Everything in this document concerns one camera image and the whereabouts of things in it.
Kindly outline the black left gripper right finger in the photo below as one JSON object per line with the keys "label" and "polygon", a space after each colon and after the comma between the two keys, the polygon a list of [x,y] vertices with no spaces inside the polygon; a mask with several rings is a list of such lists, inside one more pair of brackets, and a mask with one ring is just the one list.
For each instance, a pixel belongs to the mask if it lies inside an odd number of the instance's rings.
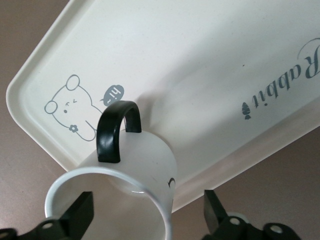
{"label": "black left gripper right finger", "polygon": [[299,240],[298,234],[281,223],[258,229],[243,218],[228,215],[214,190],[204,191],[204,218],[209,230],[204,240]]}

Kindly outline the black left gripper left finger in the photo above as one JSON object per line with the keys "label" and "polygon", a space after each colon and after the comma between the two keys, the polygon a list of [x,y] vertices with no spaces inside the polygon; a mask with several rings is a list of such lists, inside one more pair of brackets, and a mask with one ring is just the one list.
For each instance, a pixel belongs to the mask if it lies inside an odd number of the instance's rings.
{"label": "black left gripper left finger", "polygon": [[82,192],[58,219],[46,219],[31,231],[18,235],[14,228],[2,228],[2,240],[80,240],[94,218],[91,191]]}

